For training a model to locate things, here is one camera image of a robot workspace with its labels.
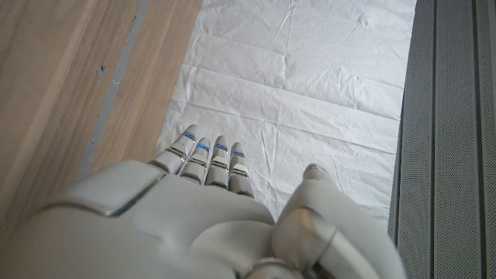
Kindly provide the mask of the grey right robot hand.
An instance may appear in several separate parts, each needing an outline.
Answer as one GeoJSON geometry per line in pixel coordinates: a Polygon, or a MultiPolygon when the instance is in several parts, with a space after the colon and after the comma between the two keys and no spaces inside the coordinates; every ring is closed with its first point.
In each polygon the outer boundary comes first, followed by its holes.
{"type": "Polygon", "coordinates": [[[189,126],[41,205],[1,250],[3,278],[403,278],[388,235],[310,164],[281,215],[253,196],[241,143],[189,126]]]}

